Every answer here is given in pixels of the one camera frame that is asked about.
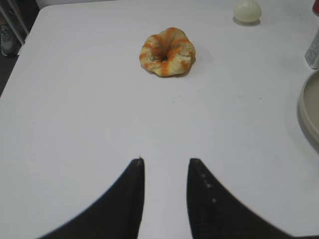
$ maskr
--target white table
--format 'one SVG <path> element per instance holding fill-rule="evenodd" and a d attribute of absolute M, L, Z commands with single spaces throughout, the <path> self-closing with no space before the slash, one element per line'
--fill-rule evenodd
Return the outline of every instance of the white table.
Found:
<path fill-rule="evenodd" d="M 119 0 L 41 10 L 0 98 L 0 238 L 43 235 L 83 211 L 131 159 L 146 163 L 140 239 L 190 239 L 186 176 L 203 160 L 280 229 L 319 234 L 319 155 L 297 100 L 318 27 L 313 0 Z M 145 39 L 175 26 L 196 48 L 190 73 L 140 67 Z"/>

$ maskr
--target donut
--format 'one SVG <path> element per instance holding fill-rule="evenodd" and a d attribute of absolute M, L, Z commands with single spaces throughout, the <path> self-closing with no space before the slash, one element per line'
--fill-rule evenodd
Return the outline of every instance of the donut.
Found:
<path fill-rule="evenodd" d="M 186 72 L 195 61 L 195 48 L 185 33 L 170 27 L 148 37 L 140 53 L 141 66 L 158 76 Z"/>

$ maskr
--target small round object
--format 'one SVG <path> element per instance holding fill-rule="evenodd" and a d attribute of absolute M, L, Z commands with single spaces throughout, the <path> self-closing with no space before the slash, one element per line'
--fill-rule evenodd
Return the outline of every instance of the small round object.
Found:
<path fill-rule="evenodd" d="M 261 9 L 254 0 L 239 0 L 235 5 L 234 15 L 241 22 L 251 23 L 261 17 Z"/>
<path fill-rule="evenodd" d="M 141 66 L 158 76 L 186 72 L 195 61 L 195 48 L 185 33 L 170 27 L 148 37 L 140 53 Z"/>

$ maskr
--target donut hole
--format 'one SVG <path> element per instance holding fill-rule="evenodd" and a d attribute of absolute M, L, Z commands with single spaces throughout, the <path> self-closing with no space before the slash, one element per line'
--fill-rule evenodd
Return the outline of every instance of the donut hole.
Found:
<path fill-rule="evenodd" d="M 165 56 L 165 57 L 163 57 L 163 58 L 161 59 L 161 61 L 162 61 L 163 63 L 167 62 L 167 60 L 168 60 L 168 57 L 167 57 L 167 56 Z"/>

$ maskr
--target round tray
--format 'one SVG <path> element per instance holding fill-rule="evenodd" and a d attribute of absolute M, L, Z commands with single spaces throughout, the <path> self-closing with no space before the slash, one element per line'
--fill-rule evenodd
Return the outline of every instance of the round tray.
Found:
<path fill-rule="evenodd" d="M 306 80 L 299 98 L 299 111 L 305 127 L 319 143 L 319 71 Z"/>

